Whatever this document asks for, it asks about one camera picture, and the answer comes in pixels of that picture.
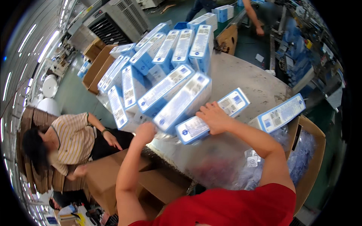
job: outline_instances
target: bracelet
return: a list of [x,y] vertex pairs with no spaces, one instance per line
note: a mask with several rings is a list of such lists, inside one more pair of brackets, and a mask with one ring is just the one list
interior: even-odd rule
[[109,130],[108,130],[108,129],[104,129],[104,130],[102,131],[102,136],[103,136],[103,133],[104,133],[105,131],[108,131],[108,132],[109,132]]

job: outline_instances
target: worker in red shirt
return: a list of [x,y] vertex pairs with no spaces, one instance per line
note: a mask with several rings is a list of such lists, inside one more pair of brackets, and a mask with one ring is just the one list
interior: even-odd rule
[[289,225],[296,195],[282,146],[267,133],[229,117],[216,102],[202,106],[196,115],[208,124],[210,134],[230,132],[265,160],[259,187],[253,191],[215,188],[184,196],[170,203],[155,220],[147,221],[135,193],[141,150],[156,133],[155,126],[147,122],[138,127],[119,169],[118,225]]

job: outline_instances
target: shirt sleeve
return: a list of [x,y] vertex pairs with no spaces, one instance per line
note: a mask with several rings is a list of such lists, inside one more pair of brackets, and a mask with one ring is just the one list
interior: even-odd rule
[[56,170],[59,171],[60,174],[67,176],[68,175],[68,166],[65,164],[61,164],[59,162],[56,162],[52,165]]
[[55,125],[65,124],[74,129],[75,131],[77,131],[89,125],[88,115],[89,114],[87,112],[77,115],[71,115],[71,114],[61,115],[52,124]]

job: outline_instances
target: red shirt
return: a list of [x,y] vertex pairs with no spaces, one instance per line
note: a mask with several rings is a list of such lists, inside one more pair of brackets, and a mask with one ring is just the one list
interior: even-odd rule
[[131,226],[289,225],[295,202],[295,193],[280,184],[267,184],[253,191],[210,189],[178,198],[155,220],[137,221]]

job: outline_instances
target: hand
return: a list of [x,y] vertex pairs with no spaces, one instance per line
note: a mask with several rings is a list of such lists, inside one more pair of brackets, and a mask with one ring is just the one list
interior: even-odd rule
[[256,34],[259,36],[263,36],[264,35],[264,30],[261,27],[257,27],[256,28]]
[[77,166],[77,168],[75,168],[74,172],[73,172],[73,176],[74,177],[83,177],[87,174],[87,166],[82,165],[82,166]]
[[146,145],[148,143],[151,143],[156,133],[157,133],[156,126],[150,121],[147,121],[141,124],[136,129],[135,138],[138,140],[138,142],[141,142],[142,144]]
[[216,101],[206,103],[205,107],[201,106],[200,111],[196,112],[196,116],[209,126],[212,135],[225,132],[228,125],[232,124],[234,120],[219,107]]
[[117,139],[115,136],[113,136],[111,134],[111,132],[109,132],[108,130],[103,132],[103,137],[104,139],[107,141],[107,143],[109,144],[109,146],[113,146],[115,148],[118,148],[119,150],[123,150],[122,147],[119,145]]

